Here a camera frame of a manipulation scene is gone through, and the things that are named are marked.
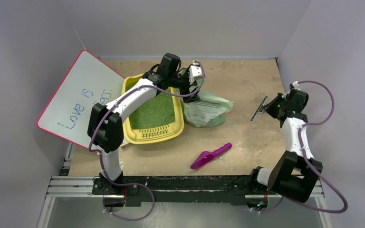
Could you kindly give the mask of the yellow litter box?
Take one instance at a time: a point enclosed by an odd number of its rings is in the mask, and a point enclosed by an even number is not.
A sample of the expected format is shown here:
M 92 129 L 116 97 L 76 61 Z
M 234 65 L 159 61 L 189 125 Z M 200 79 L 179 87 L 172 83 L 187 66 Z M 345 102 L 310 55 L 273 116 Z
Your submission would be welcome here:
M 123 128 L 125 140 L 132 144 L 160 143 L 179 136 L 184 130 L 180 98 L 161 92 L 129 115 Z

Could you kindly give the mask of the magenta plastic litter scoop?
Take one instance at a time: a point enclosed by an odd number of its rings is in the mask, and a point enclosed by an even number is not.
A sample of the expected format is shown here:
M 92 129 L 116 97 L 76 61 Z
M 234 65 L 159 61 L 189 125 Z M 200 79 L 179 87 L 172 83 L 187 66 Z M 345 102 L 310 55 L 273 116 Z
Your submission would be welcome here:
M 195 161 L 190 165 L 190 169 L 192 169 L 192 170 L 201 169 L 203 166 L 210 163 L 215 158 L 226 153 L 231 147 L 232 147 L 232 144 L 229 142 L 212 152 L 209 152 L 209 151 L 201 152 L 200 155 L 195 159 Z

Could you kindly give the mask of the green cat litter bag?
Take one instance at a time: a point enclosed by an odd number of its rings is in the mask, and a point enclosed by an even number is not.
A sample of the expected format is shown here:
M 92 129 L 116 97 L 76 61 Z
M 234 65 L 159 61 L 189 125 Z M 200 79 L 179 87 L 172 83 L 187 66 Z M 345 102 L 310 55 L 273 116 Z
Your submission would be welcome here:
M 183 104 L 184 118 L 197 128 L 216 127 L 225 122 L 223 115 L 230 112 L 233 105 L 233 101 L 200 91 L 199 101 Z

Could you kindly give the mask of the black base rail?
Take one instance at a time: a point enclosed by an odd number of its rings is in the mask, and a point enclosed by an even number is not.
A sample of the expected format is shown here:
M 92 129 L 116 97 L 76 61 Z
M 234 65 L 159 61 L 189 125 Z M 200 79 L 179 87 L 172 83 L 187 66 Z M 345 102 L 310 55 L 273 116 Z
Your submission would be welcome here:
M 124 176 L 121 175 L 116 184 L 110 183 L 102 174 L 93 178 L 99 190 L 115 192 L 123 190 L 124 197 L 121 200 L 127 207 L 139 207 L 142 203 L 169 202 L 169 203 L 229 203 L 233 206 L 247 206 L 250 209 L 264 209 L 268 206 L 268 197 L 275 193 L 267 190 L 267 187 L 259 184 L 251 174 L 244 175 L 216 175 L 216 176 Z M 201 189 L 222 190 L 217 193 L 172 193 L 154 192 L 165 189 Z M 266 194 L 261 199 L 246 199 L 245 193 Z M 104 197 L 105 205 L 114 204 L 116 198 Z

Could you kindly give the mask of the black ruler strip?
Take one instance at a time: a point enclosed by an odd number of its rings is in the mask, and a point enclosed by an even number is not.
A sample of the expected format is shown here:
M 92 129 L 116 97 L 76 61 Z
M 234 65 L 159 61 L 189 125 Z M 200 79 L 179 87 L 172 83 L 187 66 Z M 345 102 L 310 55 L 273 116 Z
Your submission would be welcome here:
M 260 103 L 260 105 L 258 106 L 257 110 L 255 111 L 254 115 L 252 116 L 251 118 L 251 122 L 255 122 L 257 117 L 260 115 L 260 114 L 263 114 L 264 113 L 264 106 L 266 105 L 267 101 L 268 101 L 268 96 L 265 96 L 264 99 L 262 100 L 262 102 Z

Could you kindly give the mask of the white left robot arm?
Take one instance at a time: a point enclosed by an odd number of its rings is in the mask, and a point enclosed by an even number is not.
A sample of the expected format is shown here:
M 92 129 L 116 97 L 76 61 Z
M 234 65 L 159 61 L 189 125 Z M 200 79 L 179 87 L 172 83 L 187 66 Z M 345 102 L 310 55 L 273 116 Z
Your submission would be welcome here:
M 174 54 L 163 55 L 159 64 L 143 73 L 138 82 L 112 102 L 97 103 L 92 107 L 87 128 L 90 137 L 88 150 L 99 156 L 101 175 L 106 178 L 104 188 L 110 194 L 118 194 L 124 183 L 119 177 L 122 169 L 115 164 L 118 149 L 124 140 L 123 123 L 136 109 L 160 93 L 179 98 L 192 98 L 204 83 L 202 63 L 193 61 L 181 73 L 181 59 Z

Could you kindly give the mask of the pink framed whiteboard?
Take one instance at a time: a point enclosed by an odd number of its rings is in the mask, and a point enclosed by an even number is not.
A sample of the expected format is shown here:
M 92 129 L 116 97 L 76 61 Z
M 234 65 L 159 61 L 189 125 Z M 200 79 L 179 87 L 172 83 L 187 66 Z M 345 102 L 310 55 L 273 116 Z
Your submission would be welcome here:
M 72 67 L 37 120 L 39 129 L 88 147 L 87 128 L 92 107 L 121 95 L 124 78 L 87 50 Z

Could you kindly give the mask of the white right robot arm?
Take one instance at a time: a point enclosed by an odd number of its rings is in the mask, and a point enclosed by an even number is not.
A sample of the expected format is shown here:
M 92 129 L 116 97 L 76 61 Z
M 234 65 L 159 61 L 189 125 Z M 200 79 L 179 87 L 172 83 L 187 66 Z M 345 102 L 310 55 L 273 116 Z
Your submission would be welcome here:
M 285 94 L 278 93 L 271 102 L 267 100 L 267 97 L 263 99 L 251 121 L 263 113 L 279 120 L 285 136 L 285 151 L 272 170 L 255 168 L 248 180 L 248 188 L 253 193 L 260 193 L 267 187 L 283 197 L 304 203 L 318 180 L 309 164 L 319 172 L 323 168 L 309 149 L 304 127 L 308 119 L 302 111 L 308 102 L 308 94 L 292 88 Z

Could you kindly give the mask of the aluminium frame rail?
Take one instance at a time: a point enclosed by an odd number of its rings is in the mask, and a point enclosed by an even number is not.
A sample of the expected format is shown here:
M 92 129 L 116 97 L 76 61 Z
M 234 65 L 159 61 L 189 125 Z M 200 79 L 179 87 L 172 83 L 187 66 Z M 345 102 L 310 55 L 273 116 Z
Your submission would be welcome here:
M 116 190 L 115 192 L 109 192 L 108 190 L 99 190 L 96 184 L 93 183 L 91 176 L 53 176 L 48 185 L 47 195 L 49 197 L 110 197 L 110 198 L 123 198 L 124 191 Z M 201 189 L 165 189 L 155 190 L 155 187 L 149 187 L 154 192 L 172 192 L 172 193 L 220 193 L 222 190 L 201 190 Z M 264 191 L 261 193 L 245 193 L 246 199 L 261 199 L 265 197 Z M 310 198 L 324 197 L 324 191 L 320 181 L 317 181 L 316 187 L 313 189 Z

